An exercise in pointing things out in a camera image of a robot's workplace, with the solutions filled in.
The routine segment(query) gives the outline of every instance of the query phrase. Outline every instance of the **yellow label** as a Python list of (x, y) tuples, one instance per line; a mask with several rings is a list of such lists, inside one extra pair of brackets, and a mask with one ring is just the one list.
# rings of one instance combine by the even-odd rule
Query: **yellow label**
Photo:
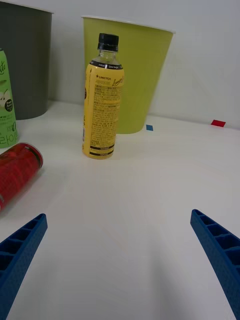
[(123, 84), (121, 65), (93, 60), (87, 66), (82, 150), (88, 157), (106, 159), (114, 152)]

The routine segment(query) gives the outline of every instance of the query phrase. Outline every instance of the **green drink can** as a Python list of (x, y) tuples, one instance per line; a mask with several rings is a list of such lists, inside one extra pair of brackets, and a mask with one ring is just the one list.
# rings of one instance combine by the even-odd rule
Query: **green drink can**
[(14, 101), (6, 55), (0, 48), (0, 148), (14, 145), (18, 140)]

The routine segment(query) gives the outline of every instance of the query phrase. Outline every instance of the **white wall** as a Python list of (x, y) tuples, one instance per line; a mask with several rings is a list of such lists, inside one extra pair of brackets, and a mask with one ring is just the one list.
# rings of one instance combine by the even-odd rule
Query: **white wall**
[(239, 0), (15, 0), (54, 11), (49, 96), (82, 103), (81, 15), (176, 30), (150, 112), (240, 128)]

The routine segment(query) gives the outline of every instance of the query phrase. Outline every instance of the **yellow plastic bottle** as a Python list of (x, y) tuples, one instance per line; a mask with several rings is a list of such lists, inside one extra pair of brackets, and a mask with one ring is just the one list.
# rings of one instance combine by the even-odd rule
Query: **yellow plastic bottle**
[(119, 37), (99, 34), (99, 56), (86, 69), (83, 153), (93, 159), (112, 156), (117, 132), (124, 70), (116, 60)]

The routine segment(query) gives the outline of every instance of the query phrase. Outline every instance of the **beverage can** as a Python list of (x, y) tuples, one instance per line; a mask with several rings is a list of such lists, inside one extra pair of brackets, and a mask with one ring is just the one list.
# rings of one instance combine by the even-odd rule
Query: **beverage can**
[(43, 166), (43, 156), (29, 143), (18, 143), (0, 154), (0, 210)]

